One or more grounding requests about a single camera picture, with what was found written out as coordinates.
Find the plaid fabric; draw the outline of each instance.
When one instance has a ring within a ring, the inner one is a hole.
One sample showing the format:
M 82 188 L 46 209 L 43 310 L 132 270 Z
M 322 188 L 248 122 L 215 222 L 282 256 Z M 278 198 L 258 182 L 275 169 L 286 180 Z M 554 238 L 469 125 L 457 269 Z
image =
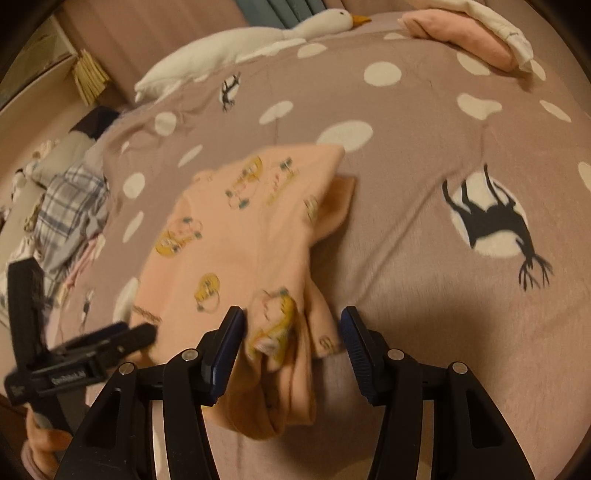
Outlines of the plaid fabric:
M 41 254 L 41 267 L 46 277 L 55 284 L 54 288 L 45 292 L 46 297 L 54 296 L 54 290 L 66 276 L 67 264 L 53 272 L 49 272 L 47 267 L 72 232 L 90 215 L 96 214 L 106 195 L 104 179 L 94 176 L 84 164 L 70 167 L 51 181 L 34 232 Z

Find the bedsheet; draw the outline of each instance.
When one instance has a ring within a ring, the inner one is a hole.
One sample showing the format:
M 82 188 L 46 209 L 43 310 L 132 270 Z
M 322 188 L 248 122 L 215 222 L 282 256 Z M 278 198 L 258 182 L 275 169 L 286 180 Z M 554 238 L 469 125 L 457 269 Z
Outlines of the bedsheet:
M 227 67 L 130 113 L 106 134 L 104 246 L 62 332 L 131 311 L 152 241 L 193 175 L 263 145 L 342 144 L 339 173 L 358 180 L 350 216 L 311 257 L 334 316 L 357 305 L 420 362 L 467 363 L 536 478 L 554 479 L 591 421 L 591 119 L 533 65 L 506 74 L 446 44 L 374 31 Z M 313 427 L 254 442 L 207 425 L 222 478 L 363 478 L 382 411 L 344 354 L 315 364 L 314 381 Z M 156 444 L 162 469 L 161 433 Z M 426 453 L 421 462 L 427 471 Z

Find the white stuffed goose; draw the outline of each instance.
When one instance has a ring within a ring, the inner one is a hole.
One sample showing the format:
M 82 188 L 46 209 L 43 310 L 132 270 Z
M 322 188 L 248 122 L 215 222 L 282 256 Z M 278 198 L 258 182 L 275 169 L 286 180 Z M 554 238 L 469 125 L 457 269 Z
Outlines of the white stuffed goose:
M 331 8 L 316 14 L 290 30 L 270 27 L 245 27 L 226 30 L 200 38 L 160 60 L 135 84 L 135 101 L 158 98 L 187 78 L 199 78 L 212 70 L 244 61 L 255 52 L 276 43 L 284 46 L 313 38 L 349 31 L 371 21 L 351 15 L 347 10 Z

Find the yellow tassel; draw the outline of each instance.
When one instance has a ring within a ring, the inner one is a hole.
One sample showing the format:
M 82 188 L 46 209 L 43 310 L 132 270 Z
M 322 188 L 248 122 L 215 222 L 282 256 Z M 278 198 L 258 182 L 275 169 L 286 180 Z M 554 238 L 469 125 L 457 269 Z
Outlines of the yellow tassel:
M 78 93 L 87 106 L 94 103 L 111 82 L 111 78 L 86 50 L 82 50 L 76 61 L 73 75 Z

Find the deer print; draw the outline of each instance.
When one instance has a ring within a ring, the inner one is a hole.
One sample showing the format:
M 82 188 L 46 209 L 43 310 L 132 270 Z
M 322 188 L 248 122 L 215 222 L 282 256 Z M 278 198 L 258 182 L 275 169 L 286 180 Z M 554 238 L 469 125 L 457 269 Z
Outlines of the deer print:
M 222 84 L 222 108 L 227 112 L 234 106 L 234 100 L 229 97 L 230 92 L 240 85 L 240 72 L 232 75 L 232 83 L 228 85 L 228 81 L 224 80 Z
M 468 189 L 466 180 L 462 182 L 462 204 L 467 207 L 467 210 L 461 205 L 458 205 L 450 197 L 447 191 L 447 180 L 441 186 L 443 196 L 447 204 L 456 212 L 462 219 L 468 238 L 470 247 L 474 248 L 476 242 L 497 232 L 513 232 L 517 238 L 515 242 L 519 246 L 525 260 L 519 269 L 519 284 L 527 291 L 528 283 L 530 288 L 540 288 L 539 282 L 534 278 L 532 270 L 534 269 L 534 261 L 540 266 L 542 270 L 542 285 L 550 285 L 548 272 L 552 274 L 552 266 L 544 258 L 535 253 L 534 244 L 531 239 L 531 234 L 524 218 L 519 212 L 515 210 L 515 199 L 509 193 L 495 182 L 494 186 L 488 174 L 488 165 L 484 165 L 484 175 L 486 185 L 496 204 L 488 207 L 486 210 L 482 209 L 468 197 Z M 499 197 L 498 191 L 502 192 L 508 199 L 507 203 L 503 203 Z

